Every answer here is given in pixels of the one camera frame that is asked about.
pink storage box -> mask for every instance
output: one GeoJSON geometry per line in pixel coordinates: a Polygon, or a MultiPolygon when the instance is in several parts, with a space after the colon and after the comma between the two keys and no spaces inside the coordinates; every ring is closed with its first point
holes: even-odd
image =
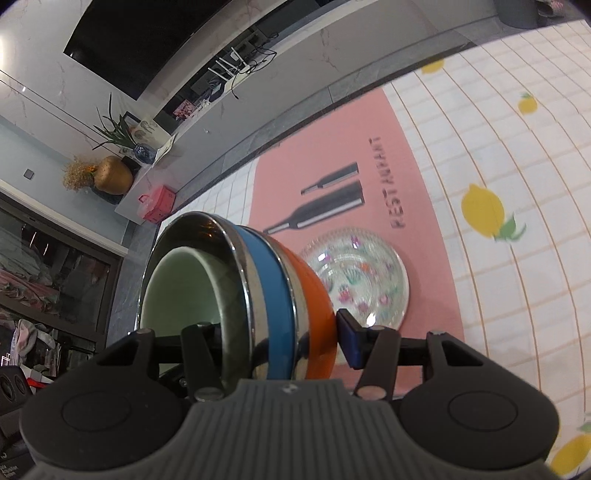
{"type": "Polygon", "coordinates": [[[144,220],[158,223],[164,220],[173,209],[176,194],[164,185],[142,195],[138,200],[138,215],[144,220]]]}

gray gripper pad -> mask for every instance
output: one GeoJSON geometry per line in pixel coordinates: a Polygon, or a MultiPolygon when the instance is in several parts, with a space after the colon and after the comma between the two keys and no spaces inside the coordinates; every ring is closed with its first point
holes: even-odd
{"type": "Polygon", "coordinates": [[[242,380],[228,398],[193,405],[173,439],[140,462],[100,472],[40,463],[25,480],[557,478],[542,461],[502,472],[446,463],[408,437],[389,405],[350,396],[340,380],[242,380]]]}

gold vase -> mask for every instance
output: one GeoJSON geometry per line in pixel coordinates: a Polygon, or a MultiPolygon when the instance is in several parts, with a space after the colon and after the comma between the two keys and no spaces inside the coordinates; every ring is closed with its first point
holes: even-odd
{"type": "Polygon", "coordinates": [[[111,195],[123,195],[131,188],[134,177],[125,164],[114,155],[99,163],[94,173],[95,187],[111,195]]]}

cable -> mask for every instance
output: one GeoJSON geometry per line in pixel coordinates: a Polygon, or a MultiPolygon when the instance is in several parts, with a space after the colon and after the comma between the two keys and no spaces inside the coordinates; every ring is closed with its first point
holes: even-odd
{"type": "Polygon", "coordinates": [[[255,72],[260,72],[263,68],[267,67],[274,59],[275,57],[277,57],[277,52],[275,50],[271,50],[270,48],[264,48],[264,47],[257,47],[257,46],[253,46],[254,49],[260,53],[261,55],[264,55],[264,58],[261,61],[257,61],[255,59],[250,59],[248,60],[248,68],[246,68],[246,70],[244,70],[243,72],[238,70],[238,73],[236,75],[234,75],[234,77],[232,78],[232,83],[230,84],[230,91],[232,92],[234,98],[236,100],[240,100],[238,98],[238,95],[236,95],[236,93],[234,92],[234,82],[236,81],[236,77],[238,76],[238,74],[246,74],[246,75],[250,75],[251,73],[255,73],[255,72]]]}

floral pattern plate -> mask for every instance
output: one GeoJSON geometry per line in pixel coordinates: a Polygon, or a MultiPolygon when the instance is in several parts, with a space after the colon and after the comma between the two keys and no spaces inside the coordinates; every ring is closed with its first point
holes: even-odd
{"type": "Polygon", "coordinates": [[[348,309],[365,327],[400,327],[408,306],[408,275],[380,237],[361,229],[335,230],[300,256],[322,280],[335,311],[348,309]]]}

